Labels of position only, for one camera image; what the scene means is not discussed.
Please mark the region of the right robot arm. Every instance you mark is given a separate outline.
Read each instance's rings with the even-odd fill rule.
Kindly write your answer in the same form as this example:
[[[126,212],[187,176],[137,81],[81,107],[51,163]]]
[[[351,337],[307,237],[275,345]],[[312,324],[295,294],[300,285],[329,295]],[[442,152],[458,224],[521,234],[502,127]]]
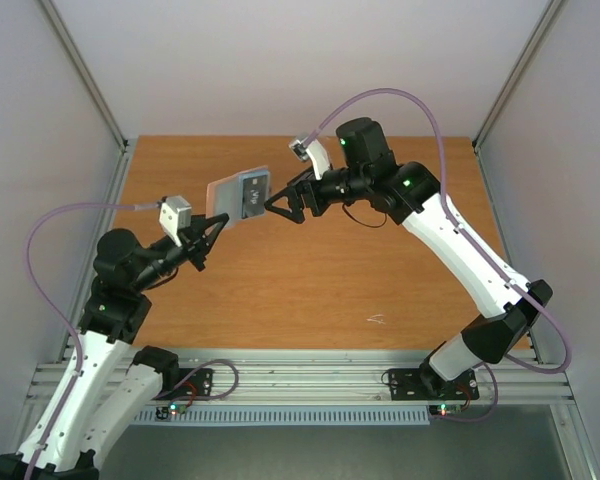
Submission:
[[[346,165],[335,169],[319,141],[290,148],[311,167],[265,203],[267,211],[297,224],[309,210],[323,215],[333,204],[370,206],[422,241],[473,299],[478,317],[431,352],[419,367],[419,383],[431,398],[453,389],[480,364],[497,364],[534,325],[553,291],[508,267],[443,195],[438,179],[421,163],[399,164],[381,125],[361,117],[336,130]]]

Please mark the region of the pink card holder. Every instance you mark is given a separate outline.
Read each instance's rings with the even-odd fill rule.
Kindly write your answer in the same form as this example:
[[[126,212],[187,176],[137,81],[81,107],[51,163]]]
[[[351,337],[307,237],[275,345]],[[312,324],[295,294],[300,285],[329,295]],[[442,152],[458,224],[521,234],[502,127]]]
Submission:
[[[229,215],[229,222],[225,226],[230,229],[238,223],[249,220],[241,219],[241,186],[240,179],[242,175],[250,172],[267,170],[270,175],[269,179],[269,197],[271,194],[271,173],[267,166],[243,170],[231,176],[220,180],[213,181],[208,184],[206,190],[206,216],[211,217],[221,213]]]

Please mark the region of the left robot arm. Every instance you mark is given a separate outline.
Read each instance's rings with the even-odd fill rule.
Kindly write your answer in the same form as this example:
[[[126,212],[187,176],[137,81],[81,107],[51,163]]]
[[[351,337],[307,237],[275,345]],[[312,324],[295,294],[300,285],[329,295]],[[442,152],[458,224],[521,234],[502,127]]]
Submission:
[[[148,247],[124,228],[100,238],[96,276],[65,373],[29,436],[16,452],[0,456],[0,479],[96,479],[136,414],[154,398],[179,391],[178,356],[145,347],[116,390],[103,395],[151,309],[146,291],[186,262],[203,270],[228,221],[226,213],[192,215],[175,236]]]

